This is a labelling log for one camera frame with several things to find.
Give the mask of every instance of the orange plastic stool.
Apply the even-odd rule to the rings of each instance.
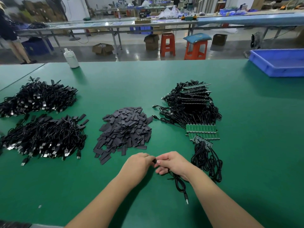
[[[173,53],[173,56],[175,56],[175,39],[173,33],[163,33],[161,39],[161,57],[165,56],[166,52]],[[166,39],[170,39],[169,44],[166,44]]]
[[[186,53],[185,53],[185,57],[184,60],[205,60],[206,59],[206,54],[207,54],[207,44],[208,41],[198,41],[193,45],[193,50],[192,51],[188,51],[189,49],[189,42],[187,42],[187,48],[186,48]],[[200,52],[199,48],[201,45],[205,45],[205,52],[202,53]]]

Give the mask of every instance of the blue cushion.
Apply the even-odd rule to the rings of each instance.
[[[212,40],[212,38],[208,34],[205,34],[205,33],[196,33],[196,34],[184,37],[184,39],[191,44],[194,44],[199,41]]]

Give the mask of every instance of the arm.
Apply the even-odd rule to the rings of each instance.
[[[156,173],[170,169],[192,185],[206,215],[215,228],[263,227],[234,200],[226,195],[202,170],[176,151],[156,157]]]
[[[154,159],[154,156],[149,156],[147,153],[138,153],[129,157],[119,174],[66,225],[66,228],[108,227],[120,204],[141,182],[149,166],[153,165]]]

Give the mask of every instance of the person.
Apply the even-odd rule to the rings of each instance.
[[[132,1],[132,3],[133,3],[133,5],[134,5],[134,6],[136,6],[136,5],[137,5],[137,3],[136,3],[136,2],[137,2],[136,0]]]
[[[179,0],[171,0],[171,1],[173,1],[173,5],[175,5],[176,7],[178,7],[178,4],[180,3]]]
[[[18,58],[21,64],[36,63],[36,60],[31,61],[28,58],[23,45],[19,41],[19,37],[5,19],[6,15],[4,8],[5,4],[0,1],[0,37],[7,41],[9,47],[12,49],[13,53]]]
[[[119,174],[66,228],[108,227],[119,205],[147,173],[154,156],[138,153],[127,159]],[[156,157],[156,173],[168,170],[190,182],[213,227],[263,227],[234,200],[226,195],[203,171],[188,162],[178,152],[172,151]]]

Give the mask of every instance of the hand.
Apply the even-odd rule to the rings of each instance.
[[[137,186],[145,177],[149,166],[153,166],[154,156],[147,153],[137,153],[127,159],[119,174],[121,181],[125,182],[130,189]]]
[[[170,169],[170,171],[181,176],[186,181],[188,181],[188,170],[195,167],[176,151],[164,153],[156,157],[156,159],[157,164],[154,165],[154,168],[160,166],[155,171],[157,174],[166,174],[168,173],[168,169]]]

